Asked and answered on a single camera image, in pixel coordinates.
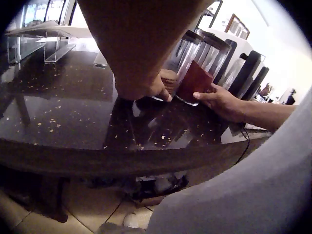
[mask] hand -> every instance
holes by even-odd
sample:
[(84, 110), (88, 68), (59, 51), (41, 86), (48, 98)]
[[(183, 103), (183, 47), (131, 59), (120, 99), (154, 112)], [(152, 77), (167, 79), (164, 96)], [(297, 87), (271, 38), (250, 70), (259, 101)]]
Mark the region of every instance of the hand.
[(195, 92), (193, 96), (224, 119), (236, 123), (243, 121), (244, 101), (234, 97), (229, 91), (214, 83), (211, 84), (211, 89), (208, 92)]
[(171, 102), (172, 100), (159, 74), (152, 84), (121, 83), (116, 79), (115, 87), (118, 95), (127, 100), (138, 100), (146, 96), (157, 96), (165, 102)]

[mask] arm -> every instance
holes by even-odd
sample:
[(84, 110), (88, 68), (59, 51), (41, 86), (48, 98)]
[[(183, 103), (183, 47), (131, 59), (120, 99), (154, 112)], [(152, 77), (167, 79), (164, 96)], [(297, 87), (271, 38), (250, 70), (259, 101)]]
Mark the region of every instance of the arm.
[(211, 84), (211, 93), (194, 93), (194, 97), (221, 117), (276, 131), (295, 110), (293, 105), (243, 101), (224, 88)]
[(159, 71), (177, 39), (213, 0), (79, 0), (118, 94), (130, 100), (171, 97)]

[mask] black countertop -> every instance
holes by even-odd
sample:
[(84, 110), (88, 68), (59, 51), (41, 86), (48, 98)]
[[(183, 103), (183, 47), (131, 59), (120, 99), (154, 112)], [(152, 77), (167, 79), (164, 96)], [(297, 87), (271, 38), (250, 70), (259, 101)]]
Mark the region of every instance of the black countertop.
[[(231, 142), (240, 142), (237, 153), (244, 150), (242, 134), (203, 105), (119, 98), (112, 71), (94, 67), (95, 57), (70, 51), (56, 64), (45, 64), (42, 48), (20, 64), (2, 66), (4, 165), (39, 173), (143, 175), (200, 166), (199, 159), (184, 157), (210, 149), (217, 155), (226, 145), (233, 149)], [(251, 139), (268, 135), (250, 132)]]

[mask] black cord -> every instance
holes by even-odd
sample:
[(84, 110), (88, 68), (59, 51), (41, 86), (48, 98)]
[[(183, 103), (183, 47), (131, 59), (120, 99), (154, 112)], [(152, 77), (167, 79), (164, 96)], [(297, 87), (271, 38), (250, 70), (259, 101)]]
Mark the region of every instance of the black cord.
[(250, 144), (249, 134), (248, 134), (248, 132), (246, 131), (245, 128), (243, 128), (243, 129), (245, 130), (245, 132), (246, 132), (246, 134), (247, 134), (247, 137), (245, 136), (245, 134), (243, 133), (242, 130), (241, 130), (241, 133), (243, 134), (243, 136), (245, 137), (245, 139), (248, 140), (248, 143), (247, 143), (246, 149), (244, 150), (244, 152), (242, 153), (242, 155), (239, 157), (239, 159), (236, 161), (236, 163), (235, 163), (234, 165), (238, 164), (238, 163), (241, 161), (241, 159), (243, 158), (244, 154), (247, 152), (248, 147), (249, 147), (249, 144)]

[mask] forearm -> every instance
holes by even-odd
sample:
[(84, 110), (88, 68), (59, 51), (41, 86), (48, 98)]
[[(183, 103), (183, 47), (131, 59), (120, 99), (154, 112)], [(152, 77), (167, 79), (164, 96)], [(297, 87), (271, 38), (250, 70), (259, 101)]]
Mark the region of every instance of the forearm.
[(149, 92), (176, 40), (213, 0), (79, 0), (88, 27), (127, 99)]
[(258, 127), (276, 131), (295, 110), (295, 105), (244, 101), (242, 121)]

